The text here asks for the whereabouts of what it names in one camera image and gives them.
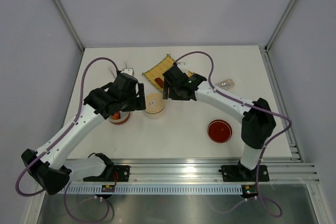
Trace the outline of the orange spotted food piece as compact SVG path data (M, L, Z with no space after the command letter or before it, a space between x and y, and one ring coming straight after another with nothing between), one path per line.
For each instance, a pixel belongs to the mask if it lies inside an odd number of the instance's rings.
M112 115L113 120L119 120L121 118L120 112L116 112L114 115Z

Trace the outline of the metal serving tongs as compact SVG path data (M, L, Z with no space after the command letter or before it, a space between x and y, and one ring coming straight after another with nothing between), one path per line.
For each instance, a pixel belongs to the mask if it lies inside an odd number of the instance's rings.
M120 67L117 64L112 63L112 66L109 67L109 71L112 74L112 76L116 78L118 71L122 71L123 69L127 69L127 68L128 68L128 63L126 60L124 60L122 66Z

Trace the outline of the red round lid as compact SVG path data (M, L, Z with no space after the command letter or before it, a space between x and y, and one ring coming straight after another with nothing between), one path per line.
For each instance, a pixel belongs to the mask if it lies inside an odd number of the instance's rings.
M232 127L224 120L213 120L207 127L207 135L215 143L228 142L232 134Z

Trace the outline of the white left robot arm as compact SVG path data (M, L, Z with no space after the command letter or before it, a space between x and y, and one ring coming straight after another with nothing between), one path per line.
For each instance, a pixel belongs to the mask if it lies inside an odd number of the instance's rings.
M118 73L113 82L92 90L75 118L52 139L35 151L27 149L22 153L25 171L49 195L58 193L75 179L111 181L114 163L104 154L75 161L67 158L88 133L113 114L144 109L144 85L125 72Z

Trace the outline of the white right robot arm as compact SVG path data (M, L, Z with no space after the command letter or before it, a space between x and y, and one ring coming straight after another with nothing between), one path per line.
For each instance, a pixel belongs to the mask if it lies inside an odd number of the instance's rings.
M251 101L220 92L217 86L199 74L190 77L177 64L163 73L163 98L171 100L194 100L211 105L230 115L241 124L241 139L244 142L243 154L237 164L237 177L242 181L256 179L257 166L266 140L276 126L274 116L265 99Z

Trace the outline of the dark red meat slice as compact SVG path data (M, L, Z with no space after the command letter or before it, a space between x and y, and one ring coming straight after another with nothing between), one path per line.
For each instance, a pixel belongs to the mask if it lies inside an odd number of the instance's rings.
M155 78L154 81L158 84L159 87L164 87L164 81L161 78Z

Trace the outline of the cream round lid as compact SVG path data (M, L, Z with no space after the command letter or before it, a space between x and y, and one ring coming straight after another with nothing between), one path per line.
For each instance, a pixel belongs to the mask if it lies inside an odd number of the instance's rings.
M146 113L157 114L165 108L165 101L160 93L150 93L145 98L145 105Z

